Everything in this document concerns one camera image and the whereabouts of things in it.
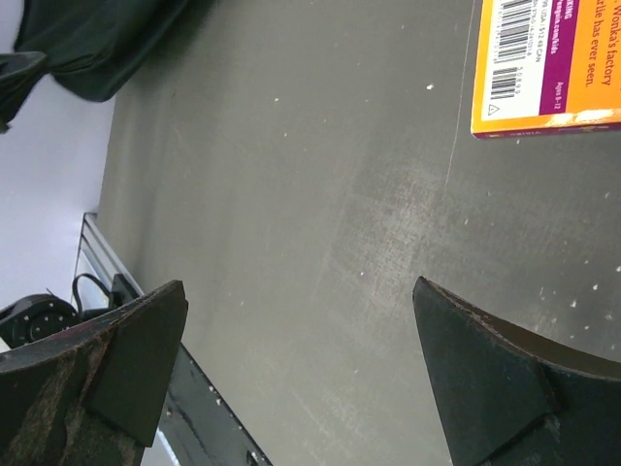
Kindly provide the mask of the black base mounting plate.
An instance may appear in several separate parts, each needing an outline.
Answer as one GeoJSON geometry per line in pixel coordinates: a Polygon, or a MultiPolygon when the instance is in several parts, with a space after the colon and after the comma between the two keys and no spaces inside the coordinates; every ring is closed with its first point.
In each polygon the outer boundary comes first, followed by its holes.
{"type": "Polygon", "coordinates": [[[268,465],[223,396],[180,342],[187,303],[180,285],[142,297],[114,275],[112,344],[89,394],[89,408],[142,446],[168,442],[180,465],[268,465]]]}

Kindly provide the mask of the black left robot arm base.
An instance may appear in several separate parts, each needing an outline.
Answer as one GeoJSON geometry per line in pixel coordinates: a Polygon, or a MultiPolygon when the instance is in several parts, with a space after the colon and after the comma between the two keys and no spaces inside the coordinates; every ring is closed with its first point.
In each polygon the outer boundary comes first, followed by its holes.
{"type": "Polygon", "coordinates": [[[92,274],[80,274],[73,279],[72,297],[75,304],[51,292],[33,294],[18,299],[1,310],[1,347],[19,348],[67,330],[119,307],[110,289],[92,274]],[[92,281],[108,298],[103,308],[87,309],[82,301],[79,280],[92,281]]]}

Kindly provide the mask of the black student backpack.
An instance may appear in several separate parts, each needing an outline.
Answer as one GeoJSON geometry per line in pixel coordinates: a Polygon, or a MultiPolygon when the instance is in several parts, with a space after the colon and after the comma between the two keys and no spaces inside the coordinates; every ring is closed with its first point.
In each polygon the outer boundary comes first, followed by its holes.
{"type": "Polygon", "coordinates": [[[110,100],[166,36],[187,1],[25,1],[1,54],[1,132],[45,76],[79,98],[110,100]]]}

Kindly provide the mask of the orange paperback book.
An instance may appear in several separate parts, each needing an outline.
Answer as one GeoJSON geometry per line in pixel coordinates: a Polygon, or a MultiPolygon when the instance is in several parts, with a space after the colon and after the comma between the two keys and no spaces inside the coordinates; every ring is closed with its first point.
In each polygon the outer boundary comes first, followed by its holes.
{"type": "Polygon", "coordinates": [[[475,137],[619,126],[618,1],[483,2],[471,118],[475,137]]]}

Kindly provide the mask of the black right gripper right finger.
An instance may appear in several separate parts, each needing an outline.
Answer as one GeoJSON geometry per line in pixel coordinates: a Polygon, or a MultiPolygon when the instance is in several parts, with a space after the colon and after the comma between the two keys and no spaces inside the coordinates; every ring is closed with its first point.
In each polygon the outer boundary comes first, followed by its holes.
{"type": "Polygon", "coordinates": [[[453,464],[619,464],[619,363],[490,315],[424,277],[412,304],[453,464]]]}

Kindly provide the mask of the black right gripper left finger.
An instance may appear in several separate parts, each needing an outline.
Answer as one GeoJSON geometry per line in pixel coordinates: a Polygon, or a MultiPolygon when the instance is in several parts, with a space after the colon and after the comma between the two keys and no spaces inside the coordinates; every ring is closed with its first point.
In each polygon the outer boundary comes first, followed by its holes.
{"type": "Polygon", "coordinates": [[[138,465],[152,446],[187,317],[171,281],[1,355],[4,465],[138,465]]]}

